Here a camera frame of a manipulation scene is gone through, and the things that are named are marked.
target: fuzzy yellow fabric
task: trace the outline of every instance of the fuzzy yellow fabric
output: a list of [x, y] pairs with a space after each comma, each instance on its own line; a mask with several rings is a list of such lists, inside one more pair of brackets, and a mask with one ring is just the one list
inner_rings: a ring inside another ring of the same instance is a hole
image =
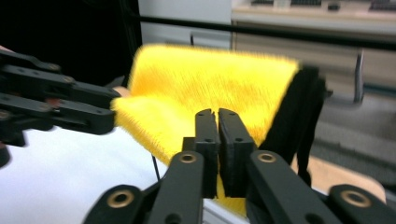
[[[197, 112], [220, 107], [239, 114], [260, 145], [299, 63], [274, 55], [168, 45], [147, 45], [135, 56], [131, 95], [113, 101], [116, 122], [165, 164], [195, 136]], [[245, 215], [243, 199], [220, 203]]]

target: yellow towel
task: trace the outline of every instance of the yellow towel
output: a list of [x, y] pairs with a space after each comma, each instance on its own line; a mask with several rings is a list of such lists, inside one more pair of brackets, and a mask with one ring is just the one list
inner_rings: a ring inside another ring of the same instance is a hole
[[[195, 136], [194, 115], [207, 108], [239, 114], [259, 146], [271, 128], [299, 63], [275, 55], [167, 45], [147, 45], [135, 56], [131, 95], [113, 102], [116, 122], [165, 164]], [[245, 215], [243, 199], [220, 203]]]

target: black cloth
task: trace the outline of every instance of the black cloth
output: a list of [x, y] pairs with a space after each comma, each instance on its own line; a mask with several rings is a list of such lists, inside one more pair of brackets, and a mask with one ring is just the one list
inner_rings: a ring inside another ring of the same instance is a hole
[[57, 63], [81, 82], [105, 85], [124, 76], [131, 62], [124, 57], [117, 10], [90, 2], [1, 0], [0, 45]]

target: yellow cloth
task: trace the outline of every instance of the yellow cloth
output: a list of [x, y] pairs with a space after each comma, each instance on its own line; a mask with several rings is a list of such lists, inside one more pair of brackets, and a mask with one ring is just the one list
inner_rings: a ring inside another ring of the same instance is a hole
[[[183, 137], [195, 136], [195, 114], [207, 108], [238, 113], [260, 145], [298, 69], [275, 55], [148, 45], [136, 53], [131, 95], [112, 106], [117, 124], [168, 165]], [[224, 199], [218, 180], [220, 203], [244, 215], [244, 200]]]

